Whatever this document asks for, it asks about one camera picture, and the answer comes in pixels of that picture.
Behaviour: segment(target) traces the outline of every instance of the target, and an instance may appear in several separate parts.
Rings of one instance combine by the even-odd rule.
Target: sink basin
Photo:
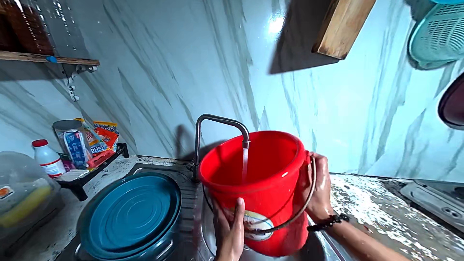
[[[213,227],[213,213],[204,197],[201,184],[192,183],[192,173],[185,165],[161,166],[137,163],[126,175],[143,172],[158,172],[170,176],[181,189],[180,243],[169,261],[212,261],[216,254],[216,240]],[[325,232],[310,233],[305,246],[292,256],[268,257],[245,247],[241,261],[351,261],[343,248],[336,245]],[[80,247],[80,237],[76,237],[58,256],[57,261],[94,261]]]

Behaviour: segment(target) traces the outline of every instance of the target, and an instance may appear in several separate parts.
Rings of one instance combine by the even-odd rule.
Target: marble wall tile
[[[459,176],[463,149],[439,141],[462,137],[434,122],[432,112],[462,63],[428,71],[411,66],[407,40],[418,19],[414,3],[377,0],[345,60],[277,74],[270,70],[288,0],[56,3],[62,15],[45,20],[60,32],[54,39],[63,38],[58,53],[88,55],[101,66],[79,74],[74,85],[81,99],[72,102],[59,67],[0,63],[0,132],[11,137],[0,150],[31,155],[30,142],[40,137],[56,147],[53,121],[85,117],[117,122],[131,154],[183,158],[193,151],[197,117],[211,113],[237,119],[250,131],[292,133],[306,149],[327,155],[332,172]],[[43,9],[53,11],[56,3]],[[72,23],[71,35],[56,20],[63,17]],[[287,36],[301,34],[295,30]],[[76,50],[68,46],[73,39]],[[425,123],[437,126],[426,129]],[[205,121],[201,142],[239,134]],[[449,151],[443,153],[449,160],[434,166],[420,160],[432,149]],[[390,161],[397,163],[383,168]]]

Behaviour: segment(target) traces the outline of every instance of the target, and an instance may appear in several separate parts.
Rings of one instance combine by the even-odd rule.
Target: red bucket
[[[269,229],[292,218],[302,207],[294,201],[299,170],[306,161],[303,143],[280,131],[250,133],[248,171],[242,183],[243,136],[230,139],[210,151],[200,164],[199,178],[218,200],[229,221],[238,197],[245,200],[245,228]],[[272,233],[245,233],[245,244],[268,256],[290,255],[306,242],[308,219]]]

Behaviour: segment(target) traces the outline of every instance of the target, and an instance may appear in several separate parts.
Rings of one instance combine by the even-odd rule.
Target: snack package
[[[84,144],[84,136],[78,130],[64,132],[64,144],[68,151],[69,157],[74,166],[78,169],[86,169],[89,165],[87,162],[92,155]]]
[[[111,132],[109,130],[105,130],[104,128],[96,127],[95,132],[98,136],[106,143],[109,148],[113,148],[117,138],[119,137],[116,133]]]
[[[103,152],[105,150],[109,150],[111,147],[107,146],[106,143],[95,133],[93,128],[91,128],[82,118],[75,118],[82,122],[82,126],[86,132],[85,136],[87,141],[89,142],[90,151],[93,156],[96,156],[98,153]]]
[[[119,132],[117,130],[117,123],[107,122],[107,121],[94,121],[93,125],[95,126],[95,128],[100,127],[107,131],[111,131],[119,135]]]
[[[116,141],[114,142],[114,144],[111,147],[111,149],[114,152],[116,152],[116,150],[117,150],[117,141],[118,141],[118,138],[119,138],[119,131],[117,130],[117,123],[106,122],[106,121],[94,121],[93,125],[95,126],[95,128],[100,127],[102,129],[105,129],[107,131],[111,131],[111,132],[118,135],[118,137],[116,138]]]

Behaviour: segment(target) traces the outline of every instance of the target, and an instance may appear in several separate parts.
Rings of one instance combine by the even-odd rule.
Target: faucet
[[[198,179],[198,167],[200,165],[200,134],[201,134],[200,131],[201,131],[201,122],[203,120],[211,120],[211,121],[237,127],[242,132],[242,135],[243,135],[243,142],[242,142],[243,148],[248,149],[248,147],[250,146],[250,133],[248,129],[245,127],[245,125],[243,125],[243,123],[236,121],[236,120],[219,117],[219,116],[211,115],[211,114],[203,114],[200,117],[198,117],[197,125],[195,128],[195,159],[194,159],[194,164],[192,168],[192,172],[193,172],[192,181],[195,183],[200,182]]]

